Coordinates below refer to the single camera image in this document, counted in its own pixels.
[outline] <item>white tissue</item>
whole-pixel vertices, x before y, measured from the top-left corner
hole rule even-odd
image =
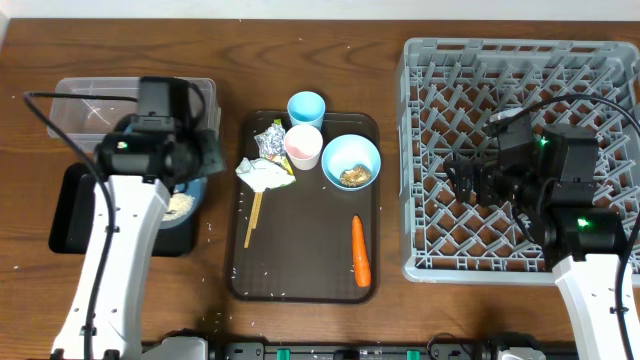
[[[236,174],[257,193],[289,185],[296,180],[285,169],[263,158],[251,161],[242,159]]]

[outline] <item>gray dish rack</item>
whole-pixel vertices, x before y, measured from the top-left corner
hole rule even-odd
[[[524,239],[510,205],[458,203],[442,164],[454,153],[469,159],[495,153],[482,131],[490,115],[554,96],[600,95],[637,116],[639,58],[634,45],[622,42],[408,40],[396,71],[404,276],[414,282],[552,285],[541,248]],[[634,185],[640,182],[640,166],[634,166],[640,142],[633,129],[617,112],[586,101],[549,105],[532,121],[536,130],[545,123],[594,131],[600,142],[594,204],[617,210],[628,236],[640,210]],[[638,244],[631,265],[638,286]]]

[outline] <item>pink cup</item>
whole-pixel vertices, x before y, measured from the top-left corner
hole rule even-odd
[[[322,134],[308,124],[294,126],[284,136],[284,149],[293,166],[300,170],[313,169],[322,152]]]

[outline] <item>clear plastic container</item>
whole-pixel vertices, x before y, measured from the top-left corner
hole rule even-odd
[[[206,112],[200,129],[218,133],[220,108],[216,101],[216,84],[211,79],[182,78],[197,85],[205,98]],[[65,78],[56,85],[57,93],[85,95],[117,95],[138,97],[137,77]],[[194,113],[199,111],[195,92],[191,92]],[[127,101],[55,99],[51,106],[51,121],[65,132],[85,152],[93,152],[105,134],[110,132],[125,115],[135,113],[137,105]],[[58,136],[47,129],[49,136]]]

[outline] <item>carrot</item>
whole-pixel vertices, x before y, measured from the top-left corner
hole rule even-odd
[[[356,283],[360,287],[371,285],[371,269],[367,258],[367,246],[364,241],[362,221],[358,215],[353,217],[351,223],[351,236],[353,240],[353,267],[355,268]]]

